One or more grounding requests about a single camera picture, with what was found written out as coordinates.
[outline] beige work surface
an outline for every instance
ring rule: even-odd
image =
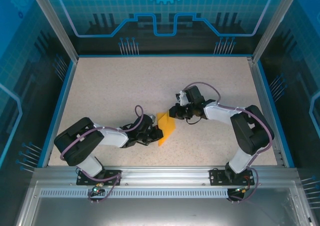
[[[82,117],[112,127],[133,123],[137,104],[146,114],[166,112],[176,103],[175,94],[195,81],[216,87],[222,104],[260,107],[245,57],[80,58],[75,72],[58,133]],[[205,99],[217,100],[212,89],[198,87]],[[230,125],[213,120],[175,123],[161,147],[157,142],[127,149],[99,145],[93,153],[105,166],[224,166],[238,149]],[[49,165],[66,165],[59,155],[54,147]],[[276,164],[272,149],[254,162]]]

